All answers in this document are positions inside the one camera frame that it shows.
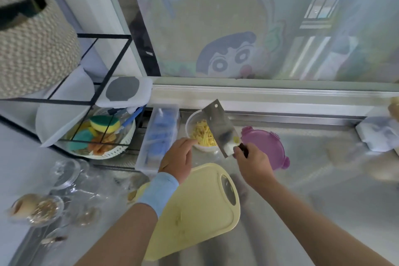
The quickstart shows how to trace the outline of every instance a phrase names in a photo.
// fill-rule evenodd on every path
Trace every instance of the pink plastic lid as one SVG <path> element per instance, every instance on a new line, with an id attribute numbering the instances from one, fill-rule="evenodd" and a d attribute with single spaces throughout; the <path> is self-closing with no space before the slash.
<path id="1" fill-rule="evenodd" d="M 264 152 L 270 161 L 273 170 L 286 169 L 290 166 L 290 158 L 286 157 L 280 137 L 273 133 L 246 126 L 241 131 L 241 140 L 244 144 L 253 143 Z"/>

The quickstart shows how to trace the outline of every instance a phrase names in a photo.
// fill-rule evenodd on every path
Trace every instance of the blue handle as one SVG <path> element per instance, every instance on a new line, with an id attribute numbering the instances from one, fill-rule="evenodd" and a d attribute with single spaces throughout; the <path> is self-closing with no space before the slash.
<path id="1" fill-rule="evenodd" d="M 125 122 L 122 123 L 123 127 L 126 127 L 128 124 L 132 123 L 133 120 L 141 113 L 143 110 L 143 106 L 139 107 L 129 118 L 126 119 Z"/>

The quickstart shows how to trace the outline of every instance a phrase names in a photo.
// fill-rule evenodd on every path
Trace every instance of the blue wristband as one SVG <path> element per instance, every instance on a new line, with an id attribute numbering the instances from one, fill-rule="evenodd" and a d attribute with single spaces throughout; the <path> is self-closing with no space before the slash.
<path id="1" fill-rule="evenodd" d="M 159 218 L 178 186 L 179 182 L 171 174 L 157 173 L 136 203 L 149 205 Z"/>

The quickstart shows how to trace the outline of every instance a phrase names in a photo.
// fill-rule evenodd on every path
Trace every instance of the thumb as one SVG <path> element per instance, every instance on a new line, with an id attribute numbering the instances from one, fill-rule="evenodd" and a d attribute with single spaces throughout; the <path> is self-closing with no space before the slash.
<path id="1" fill-rule="evenodd" d="M 234 154 L 235 154 L 235 158 L 237 159 L 237 163 L 238 165 L 240 165 L 240 163 L 244 163 L 247 158 L 244 156 L 244 153 L 242 152 L 241 148 L 239 148 L 238 146 L 235 146 L 233 148 L 234 150 Z"/>

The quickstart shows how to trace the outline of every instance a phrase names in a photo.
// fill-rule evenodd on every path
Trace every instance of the cleaver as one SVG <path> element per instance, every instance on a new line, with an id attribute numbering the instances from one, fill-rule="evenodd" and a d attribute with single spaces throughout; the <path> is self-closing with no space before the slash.
<path id="1" fill-rule="evenodd" d="M 204 107 L 202 112 L 205 114 L 209 129 L 211 130 L 223 156 L 225 158 L 231 156 L 234 153 L 233 148 L 238 146 L 247 158 L 248 149 L 243 143 L 241 143 L 240 136 L 236 132 L 233 123 L 226 116 L 219 100 L 216 99 L 211 104 Z"/>

